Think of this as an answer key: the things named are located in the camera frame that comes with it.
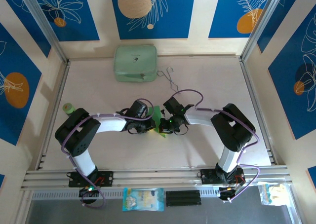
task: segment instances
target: white table surface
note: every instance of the white table surface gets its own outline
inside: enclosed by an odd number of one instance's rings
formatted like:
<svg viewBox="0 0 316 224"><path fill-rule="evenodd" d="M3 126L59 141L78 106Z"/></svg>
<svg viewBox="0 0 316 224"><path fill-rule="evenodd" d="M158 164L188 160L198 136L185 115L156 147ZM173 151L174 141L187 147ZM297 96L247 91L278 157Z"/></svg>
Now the white table surface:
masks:
<svg viewBox="0 0 316 224"><path fill-rule="evenodd" d="M253 123L261 139L247 150L241 162L271 164L237 57L159 57L158 69L167 67L174 69L172 79L180 90L195 89L204 95L201 107L221 109L227 103L234 103ZM73 61L42 168L72 169L54 138L57 128L68 118L62 110L65 103L72 103L76 109L84 108L90 114L114 113L130 107L138 98L146 98L163 108L162 104L173 93L164 77L145 83L117 82L112 58ZM183 92L176 99L185 106L195 104L200 95ZM99 169L180 168L215 166L223 147L213 127L191 125L186 135L173 134L166 138L154 131L144 135L99 133L91 142L89 152Z"/></svg>

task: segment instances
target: green tape roll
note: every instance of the green tape roll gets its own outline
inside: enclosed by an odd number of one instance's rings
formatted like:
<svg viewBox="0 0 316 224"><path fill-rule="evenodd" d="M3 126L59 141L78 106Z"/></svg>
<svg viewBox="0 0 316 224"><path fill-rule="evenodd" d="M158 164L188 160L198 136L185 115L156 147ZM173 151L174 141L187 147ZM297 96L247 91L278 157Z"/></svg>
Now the green tape roll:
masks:
<svg viewBox="0 0 316 224"><path fill-rule="evenodd" d="M75 107L71 104L71 103L66 103L65 105L63 105L63 111L66 114L71 114L75 111Z"/></svg>

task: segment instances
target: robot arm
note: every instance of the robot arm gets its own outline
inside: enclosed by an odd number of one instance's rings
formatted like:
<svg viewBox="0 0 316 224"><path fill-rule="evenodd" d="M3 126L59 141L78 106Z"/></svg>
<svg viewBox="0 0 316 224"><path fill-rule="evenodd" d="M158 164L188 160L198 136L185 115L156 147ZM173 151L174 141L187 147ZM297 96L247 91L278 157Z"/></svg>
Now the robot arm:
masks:
<svg viewBox="0 0 316 224"><path fill-rule="evenodd" d="M215 128L224 144L222 156L216 164L216 176L222 183L231 181L232 177L236 175L239 154L252 138L252 134L224 113L214 112L213 110L197 110L193 105L184 107L173 97L163 105L172 114L172 117L160 119L160 133L178 133L182 124L201 124ZM255 132L252 123L234 104L227 104L223 110L238 118Z"/></svg>
<svg viewBox="0 0 316 224"><path fill-rule="evenodd" d="M169 119L160 119L160 133L178 133L180 132L180 126L183 124L201 124L214 127L223 142L224 150L215 169L201 170L202 183L217 185L236 183L235 177L243 174L243 170L237 165L237 159L242 148L252 138L252 134L241 124L235 123L228 115L233 115L242 121L248 129L255 132L254 126L243 113L234 104L227 104L223 107L223 111L226 113L214 112L208 109L201 111L197 110L194 105L182 106L174 97L171 97L163 105L172 116ZM137 100L131 108L123 109L117 113L129 118L144 118L143 115L147 113L147 106ZM56 131L55 138L60 144L63 144L71 131L87 117L89 117L89 113L84 109L76 110ZM96 133L108 131L123 132L136 129L136 132L140 134L155 127L156 125L152 118L142 121L120 117L90 118L81 125L81 130L76 130L70 136L65 148L74 158L74 163L82 173L89 180L95 182L98 178L98 170L90 157L88 146Z"/></svg>
<svg viewBox="0 0 316 224"><path fill-rule="evenodd" d="M123 109L117 114L132 118L142 118L147 111L146 104L136 100L130 108ZM82 108L72 113L55 133L55 138L58 142L62 144L76 125L87 117L89 117L89 113ZM91 179L91 174L97 173L97 168L91 159L88 147L95 134L109 131L123 132L131 129L135 129L138 134L141 134L155 127L155 122L152 118L143 121L120 117L91 118L81 126L81 130L74 132L66 142L65 148L74 158L76 166L86 177Z"/></svg>

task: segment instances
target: plastic packaging bag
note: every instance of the plastic packaging bag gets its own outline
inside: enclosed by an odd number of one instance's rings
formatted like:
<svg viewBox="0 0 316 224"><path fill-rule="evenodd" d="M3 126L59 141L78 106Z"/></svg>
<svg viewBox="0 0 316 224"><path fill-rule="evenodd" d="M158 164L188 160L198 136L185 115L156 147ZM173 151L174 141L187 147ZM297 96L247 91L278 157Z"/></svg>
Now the plastic packaging bag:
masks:
<svg viewBox="0 0 316 224"><path fill-rule="evenodd" d="M123 192L123 211L164 210L162 188L125 188Z"/></svg>
<svg viewBox="0 0 316 224"><path fill-rule="evenodd" d="M258 182L258 189L263 205L281 206L289 204L285 184Z"/></svg>

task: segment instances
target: mint green box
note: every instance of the mint green box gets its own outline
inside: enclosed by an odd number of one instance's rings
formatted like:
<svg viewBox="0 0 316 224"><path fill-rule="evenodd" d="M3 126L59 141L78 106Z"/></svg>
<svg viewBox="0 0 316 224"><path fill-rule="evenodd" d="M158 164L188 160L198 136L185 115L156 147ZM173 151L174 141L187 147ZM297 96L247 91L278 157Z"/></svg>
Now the mint green box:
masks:
<svg viewBox="0 0 316 224"><path fill-rule="evenodd" d="M114 73L120 82L150 82L157 77L157 50L153 45L121 45L114 57Z"/></svg>

